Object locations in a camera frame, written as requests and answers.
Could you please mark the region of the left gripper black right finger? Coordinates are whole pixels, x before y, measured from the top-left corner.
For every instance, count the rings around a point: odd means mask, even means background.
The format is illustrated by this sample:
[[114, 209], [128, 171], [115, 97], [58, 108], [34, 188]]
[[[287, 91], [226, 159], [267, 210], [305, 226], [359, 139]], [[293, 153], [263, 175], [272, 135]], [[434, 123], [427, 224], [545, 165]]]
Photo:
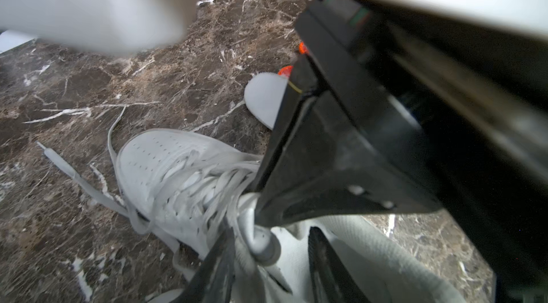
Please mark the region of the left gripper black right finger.
[[370, 303], [319, 227], [309, 231], [308, 259], [314, 302]]

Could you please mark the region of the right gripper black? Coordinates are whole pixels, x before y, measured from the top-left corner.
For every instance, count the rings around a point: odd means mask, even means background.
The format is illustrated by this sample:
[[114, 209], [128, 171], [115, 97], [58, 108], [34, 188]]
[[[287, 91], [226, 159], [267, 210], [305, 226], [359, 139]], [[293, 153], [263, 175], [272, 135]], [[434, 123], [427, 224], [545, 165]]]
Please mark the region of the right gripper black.
[[256, 220], [447, 210], [496, 302], [547, 300], [547, 42], [379, 0], [312, 0]]

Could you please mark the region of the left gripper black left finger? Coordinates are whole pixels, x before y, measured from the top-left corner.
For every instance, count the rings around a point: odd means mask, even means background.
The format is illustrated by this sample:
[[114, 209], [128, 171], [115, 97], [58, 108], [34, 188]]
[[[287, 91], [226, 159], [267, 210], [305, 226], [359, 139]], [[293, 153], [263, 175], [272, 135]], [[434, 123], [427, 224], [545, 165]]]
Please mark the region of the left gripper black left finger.
[[173, 302], [230, 302], [235, 280], [235, 236], [225, 229], [185, 290]]

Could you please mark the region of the white sneaker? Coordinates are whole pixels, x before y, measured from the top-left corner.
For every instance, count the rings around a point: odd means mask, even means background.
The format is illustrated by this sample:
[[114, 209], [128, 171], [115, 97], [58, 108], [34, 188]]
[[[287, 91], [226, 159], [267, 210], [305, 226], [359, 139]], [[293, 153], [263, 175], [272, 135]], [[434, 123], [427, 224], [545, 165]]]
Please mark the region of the white sneaker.
[[[235, 236], [230, 302], [314, 302], [308, 259], [311, 227], [319, 227], [370, 302], [462, 302], [446, 280], [429, 271], [364, 218], [337, 215], [262, 227], [259, 194], [249, 191], [261, 156], [219, 140], [173, 129], [147, 130], [110, 150], [121, 193], [96, 190], [58, 153], [45, 156], [94, 200], [127, 217], [141, 235], [153, 234], [173, 252], [187, 286], [225, 229]], [[156, 298], [173, 302], [187, 287]]]

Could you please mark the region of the red orange insole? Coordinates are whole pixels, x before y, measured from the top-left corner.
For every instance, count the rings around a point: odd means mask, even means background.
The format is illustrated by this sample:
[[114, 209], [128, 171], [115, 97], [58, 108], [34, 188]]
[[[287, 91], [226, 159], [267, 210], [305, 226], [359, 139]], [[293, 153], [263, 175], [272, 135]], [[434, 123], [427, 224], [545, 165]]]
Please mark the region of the red orange insole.
[[279, 70], [278, 75], [284, 78], [289, 78], [291, 77], [292, 71], [293, 71], [293, 66], [285, 66], [281, 70]]

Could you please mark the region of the white grey insole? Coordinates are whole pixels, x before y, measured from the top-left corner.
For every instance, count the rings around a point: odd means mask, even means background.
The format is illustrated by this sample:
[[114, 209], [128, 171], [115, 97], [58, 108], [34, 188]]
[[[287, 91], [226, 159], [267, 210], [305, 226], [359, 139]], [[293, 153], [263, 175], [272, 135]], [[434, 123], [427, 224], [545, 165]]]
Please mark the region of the white grey insole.
[[245, 106], [269, 130], [274, 128], [287, 85], [286, 77], [259, 73], [245, 87]]

